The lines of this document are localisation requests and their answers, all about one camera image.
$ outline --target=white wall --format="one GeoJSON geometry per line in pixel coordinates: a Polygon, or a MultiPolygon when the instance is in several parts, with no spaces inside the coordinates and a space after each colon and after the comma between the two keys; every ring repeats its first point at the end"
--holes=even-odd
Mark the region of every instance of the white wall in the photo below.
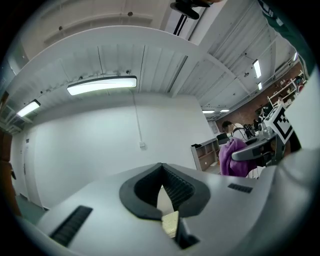
{"type": "MultiPolygon", "coordinates": [[[[139,166],[163,162],[196,168],[190,146],[213,137],[196,98],[140,93],[135,100],[144,148],[131,94],[95,96],[37,116],[36,138],[29,143],[35,143],[35,179],[44,207],[96,179],[139,166]]],[[[13,144],[19,143],[17,136],[13,144]]],[[[21,155],[12,153],[20,165],[21,155]]]]}
{"type": "Polygon", "coordinates": [[[208,121],[213,137],[217,137],[221,132],[218,129],[216,121],[208,121]]]}

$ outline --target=brick wall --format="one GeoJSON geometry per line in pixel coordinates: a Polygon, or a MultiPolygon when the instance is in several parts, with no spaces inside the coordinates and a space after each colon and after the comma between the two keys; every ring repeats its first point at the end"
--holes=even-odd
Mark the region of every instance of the brick wall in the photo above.
{"type": "Polygon", "coordinates": [[[262,93],[256,96],[254,99],[249,101],[248,103],[244,104],[243,106],[239,107],[237,110],[231,112],[230,114],[222,117],[221,119],[216,121],[216,124],[220,131],[222,131],[222,123],[224,121],[230,121],[232,123],[239,123],[239,124],[252,124],[254,119],[256,118],[255,110],[259,109],[261,105],[265,105],[268,103],[267,96],[272,96],[274,92],[280,91],[281,87],[280,81],[281,80],[290,80],[294,79],[301,73],[302,66],[300,62],[298,62],[295,66],[293,66],[286,74],[284,74],[281,78],[279,78],[274,84],[270,85],[267,89],[265,89],[262,93]]]}

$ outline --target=person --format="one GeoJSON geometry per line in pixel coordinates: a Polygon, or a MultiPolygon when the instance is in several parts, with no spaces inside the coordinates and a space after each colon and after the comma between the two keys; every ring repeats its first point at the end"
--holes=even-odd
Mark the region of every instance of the person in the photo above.
{"type": "Polygon", "coordinates": [[[253,128],[255,131],[259,130],[259,124],[262,123],[262,119],[258,114],[255,114],[255,119],[253,120],[253,128]]]}
{"type": "Polygon", "coordinates": [[[264,108],[261,108],[261,112],[260,112],[260,115],[259,115],[259,122],[262,123],[263,120],[265,120],[265,118],[267,117],[268,115],[265,113],[264,111],[264,108]]]}
{"type": "Polygon", "coordinates": [[[247,141],[248,137],[246,135],[246,130],[244,126],[240,123],[232,123],[230,121],[224,121],[222,123],[222,131],[225,133],[230,133],[232,137],[238,138],[242,141],[247,141]]]}
{"type": "Polygon", "coordinates": [[[283,95],[280,93],[279,95],[278,95],[278,101],[276,102],[276,106],[279,106],[279,105],[281,105],[282,103],[283,104],[285,104],[284,103],[284,101],[283,101],[283,95]]]}
{"type": "Polygon", "coordinates": [[[297,91],[298,93],[301,93],[302,89],[305,87],[304,86],[304,81],[303,78],[300,75],[297,75],[295,77],[295,83],[297,85],[297,91]]]}

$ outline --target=wooden shelf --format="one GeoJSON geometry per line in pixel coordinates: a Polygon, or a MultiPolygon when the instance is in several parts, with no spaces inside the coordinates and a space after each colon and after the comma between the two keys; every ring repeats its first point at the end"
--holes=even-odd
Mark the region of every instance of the wooden shelf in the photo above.
{"type": "Polygon", "coordinates": [[[284,97],[282,98],[282,100],[284,100],[285,98],[289,97],[291,94],[295,93],[296,91],[297,91],[297,90],[294,89],[292,92],[290,92],[290,93],[288,93],[286,96],[284,96],[284,97]]]}
{"type": "Polygon", "coordinates": [[[274,98],[275,96],[277,96],[279,93],[281,93],[283,90],[285,90],[287,87],[289,87],[291,85],[292,82],[288,83],[285,87],[283,87],[280,91],[277,91],[274,95],[272,95],[271,97],[269,97],[269,99],[271,100],[272,98],[274,98]]]}
{"type": "Polygon", "coordinates": [[[215,152],[215,151],[212,150],[212,151],[208,152],[208,154],[204,154],[204,155],[200,156],[200,157],[199,157],[199,160],[202,159],[202,158],[207,157],[207,156],[210,155],[212,152],[215,152]]]}

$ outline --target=black vent grille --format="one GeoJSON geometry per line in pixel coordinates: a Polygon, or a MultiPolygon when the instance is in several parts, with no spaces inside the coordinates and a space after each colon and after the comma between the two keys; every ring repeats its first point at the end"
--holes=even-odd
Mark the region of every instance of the black vent grille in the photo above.
{"type": "Polygon", "coordinates": [[[163,187],[169,196],[173,210],[178,211],[179,206],[195,193],[195,188],[189,182],[164,167],[165,180],[163,187]]]}
{"type": "Polygon", "coordinates": [[[245,192],[245,193],[250,193],[252,191],[252,187],[250,186],[242,186],[242,185],[238,185],[238,184],[234,184],[234,183],[231,183],[228,188],[230,189],[233,189],[233,190],[238,190],[238,191],[241,191],[241,192],[245,192]]]}
{"type": "Polygon", "coordinates": [[[84,224],[93,209],[79,206],[50,236],[57,243],[67,247],[84,224]]]}
{"type": "Polygon", "coordinates": [[[157,207],[158,194],[162,185],[162,166],[140,179],[134,186],[138,198],[153,207],[157,207]]]}

